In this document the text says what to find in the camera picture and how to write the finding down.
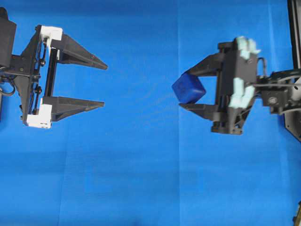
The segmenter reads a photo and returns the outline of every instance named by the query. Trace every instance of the blue cloth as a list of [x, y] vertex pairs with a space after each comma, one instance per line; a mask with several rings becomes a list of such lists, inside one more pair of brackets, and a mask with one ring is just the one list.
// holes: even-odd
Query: blue cloth
[[[282, 118], [257, 100], [242, 136], [210, 133], [170, 88], [239, 35], [269, 72], [292, 68], [286, 0], [248, 2], [2, 0], [15, 54], [37, 24], [59, 26], [109, 69], [58, 65], [55, 96], [106, 105], [50, 130], [23, 126], [19, 97], [4, 99], [0, 225], [291, 225], [301, 153]], [[213, 103], [214, 78], [202, 83]]]

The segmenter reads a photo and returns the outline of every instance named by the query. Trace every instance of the cable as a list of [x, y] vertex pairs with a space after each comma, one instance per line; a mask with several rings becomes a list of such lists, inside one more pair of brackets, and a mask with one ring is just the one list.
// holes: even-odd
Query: cable
[[265, 58], [259, 57], [259, 58], [257, 59], [257, 65], [258, 65], [258, 62], [259, 62], [259, 61], [262, 61], [263, 76], [264, 76], [264, 77], [267, 77], [267, 76], [268, 76], [268, 75], [267, 75], [267, 61], [266, 61]]
[[301, 83], [299, 84], [252, 84], [254, 87], [268, 87], [268, 86], [274, 86], [274, 87], [295, 87], [295, 86], [301, 86]]
[[13, 87], [13, 91], [11, 91], [10, 93], [5, 93], [5, 92], [0, 90], [0, 94], [2, 94], [5, 97], [11, 97], [16, 91], [16, 87], [14, 85], [14, 82], [11, 79], [9, 79], [8, 82]]

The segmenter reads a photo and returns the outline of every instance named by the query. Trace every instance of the white bracket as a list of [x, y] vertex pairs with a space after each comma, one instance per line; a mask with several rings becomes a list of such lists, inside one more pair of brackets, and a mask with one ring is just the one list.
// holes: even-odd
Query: white bracket
[[39, 114], [27, 115], [27, 124], [30, 127], [50, 129], [52, 105], [44, 105], [42, 103], [43, 99], [41, 99]]
[[[41, 39], [47, 39], [47, 47], [49, 50], [49, 54], [51, 51], [51, 41], [52, 40], [58, 40], [61, 41], [63, 36], [63, 29], [60, 27], [48, 27], [48, 26], [42, 26], [41, 28]], [[60, 51], [57, 52], [57, 58], [60, 57]]]

